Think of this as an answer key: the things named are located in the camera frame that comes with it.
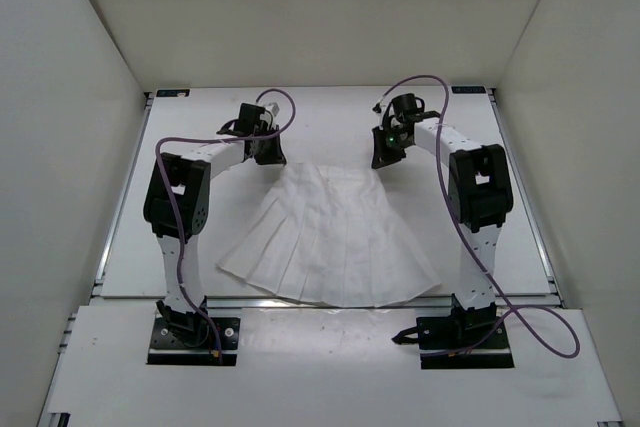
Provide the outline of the white pleated skirt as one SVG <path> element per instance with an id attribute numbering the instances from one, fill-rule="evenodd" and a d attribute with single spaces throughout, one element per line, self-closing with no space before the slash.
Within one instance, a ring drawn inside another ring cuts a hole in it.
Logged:
<path id="1" fill-rule="evenodd" d="M 309 163 L 282 170 L 216 265 L 278 297 L 341 308 L 400 304 L 440 284 L 376 172 Z"/>

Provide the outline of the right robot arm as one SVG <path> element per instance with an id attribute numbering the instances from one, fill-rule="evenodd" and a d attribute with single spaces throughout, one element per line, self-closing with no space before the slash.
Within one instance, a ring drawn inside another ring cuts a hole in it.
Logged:
<path id="1" fill-rule="evenodd" d="M 436 157 L 443 170 L 445 206 L 451 210 L 462 247 L 454 304 L 466 311 L 448 323 L 449 338 L 471 347 L 484 335 L 484 324 L 473 311 L 495 306 L 490 280 L 495 267 L 498 237 L 513 209 L 513 192 L 506 152 L 499 144 L 481 144 L 455 128 L 442 124 L 430 111 L 399 117 L 381 112 L 372 129 L 372 167 L 379 169 L 406 157 L 406 149 L 419 147 Z"/>

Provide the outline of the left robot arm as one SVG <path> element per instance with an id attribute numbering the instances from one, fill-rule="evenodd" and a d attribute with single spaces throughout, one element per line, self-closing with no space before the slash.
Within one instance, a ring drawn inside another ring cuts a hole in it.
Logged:
<path id="1" fill-rule="evenodd" d="M 209 320 L 198 261 L 198 236 L 209 216 L 211 181 L 252 159 L 258 165 L 284 165 L 276 103 L 243 103 L 212 142 L 198 142 L 184 154 L 160 151 L 143 205 L 161 248 L 166 295 L 158 303 L 162 316 L 188 345 L 208 336 Z"/>

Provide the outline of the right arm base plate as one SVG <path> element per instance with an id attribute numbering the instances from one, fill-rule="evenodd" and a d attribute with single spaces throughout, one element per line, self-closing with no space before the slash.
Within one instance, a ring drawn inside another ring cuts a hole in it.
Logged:
<path id="1" fill-rule="evenodd" d="M 469 326 L 460 309 L 448 316 L 421 316 L 398 332 L 396 345 L 417 345 L 422 370 L 496 370 L 515 367 L 506 328 L 493 315 Z"/>

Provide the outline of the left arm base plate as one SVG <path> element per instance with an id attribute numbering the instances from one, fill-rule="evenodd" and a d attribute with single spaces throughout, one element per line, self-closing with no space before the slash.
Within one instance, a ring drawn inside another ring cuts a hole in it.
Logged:
<path id="1" fill-rule="evenodd" d="M 163 366 L 235 366 L 241 319 L 174 312 L 159 301 L 147 363 Z"/>

